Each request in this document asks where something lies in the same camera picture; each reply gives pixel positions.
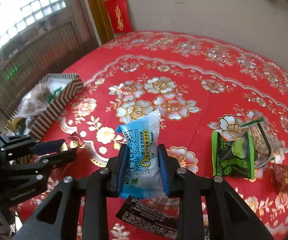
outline striped box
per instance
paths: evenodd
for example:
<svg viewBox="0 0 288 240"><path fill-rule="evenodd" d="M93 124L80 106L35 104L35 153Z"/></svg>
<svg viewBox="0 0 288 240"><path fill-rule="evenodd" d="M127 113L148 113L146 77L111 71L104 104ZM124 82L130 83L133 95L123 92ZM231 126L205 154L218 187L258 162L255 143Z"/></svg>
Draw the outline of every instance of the striped box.
<svg viewBox="0 0 288 240"><path fill-rule="evenodd" d="M49 104L47 110L40 114L34 121L31 130L25 132L25 134L30 135L32 138L41 139L47 130L50 128L52 123L57 119L59 114L63 111L64 107L68 102L79 93L84 85L77 73L52 73L47 74L42 78L39 83L60 83L65 85L65 88L61 93ZM6 134L9 128L6 127L3 134Z"/></svg>

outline blue snack wrapper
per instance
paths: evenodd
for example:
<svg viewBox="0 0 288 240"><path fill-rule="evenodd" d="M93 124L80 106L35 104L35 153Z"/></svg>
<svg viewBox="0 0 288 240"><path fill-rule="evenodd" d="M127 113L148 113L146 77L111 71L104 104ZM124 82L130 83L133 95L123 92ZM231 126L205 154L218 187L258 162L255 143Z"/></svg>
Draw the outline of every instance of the blue snack wrapper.
<svg viewBox="0 0 288 240"><path fill-rule="evenodd" d="M121 197L129 195L144 199L165 197L157 158L157 138L160 130L159 110L128 124L119 125L116 132L122 132L130 149Z"/></svg>

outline red poster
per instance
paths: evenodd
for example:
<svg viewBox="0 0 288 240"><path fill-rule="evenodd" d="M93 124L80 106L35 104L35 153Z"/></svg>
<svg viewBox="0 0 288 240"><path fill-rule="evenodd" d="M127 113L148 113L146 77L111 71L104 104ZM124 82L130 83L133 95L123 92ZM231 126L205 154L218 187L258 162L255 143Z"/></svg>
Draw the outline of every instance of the red poster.
<svg viewBox="0 0 288 240"><path fill-rule="evenodd" d="M126 0L107 0L105 5L115 34L132 32Z"/></svg>

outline round table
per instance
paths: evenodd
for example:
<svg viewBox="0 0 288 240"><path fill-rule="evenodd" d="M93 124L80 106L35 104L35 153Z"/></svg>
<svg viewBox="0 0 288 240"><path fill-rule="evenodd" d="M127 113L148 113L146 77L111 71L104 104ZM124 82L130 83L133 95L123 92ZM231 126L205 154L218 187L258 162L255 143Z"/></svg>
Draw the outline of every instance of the round table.
<svg viewBox="0 0 288 240"><path fill-rule="evenodd" d="M75 162L55 170L47 192L19 206L25 220L64 176L81 178L105 167L125 143L121 123L154 109L162 115L159 143L198 176L212 177L211 133L234 139L243 123L264 117L280 148L273 162L288 165L288 75L246 49L181 33L135 32L98 48L70 66L84 90L59 116L44 141L83 140ZM256 179L225 177L276 240L288 231L288 193L277 193L267 167ZM162 239L115 217L124 199L108 199L110 239ZM81 209L85 199L82 198ZM177 199L150 199L155 208L177 215ZM77 238L82 237L80 212Z"/></svg>

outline white wall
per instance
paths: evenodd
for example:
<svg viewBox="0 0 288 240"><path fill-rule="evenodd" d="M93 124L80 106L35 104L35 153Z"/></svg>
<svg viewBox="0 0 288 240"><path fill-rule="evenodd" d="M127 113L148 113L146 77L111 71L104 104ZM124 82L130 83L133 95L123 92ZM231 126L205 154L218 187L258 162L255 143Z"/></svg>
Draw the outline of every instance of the white wall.
<svg viewBox="0 0 288 240"><path fill-rule="evenodd" d="M288 71L287 0L128 0L134 30L176 31L252 50Z"/></svg>

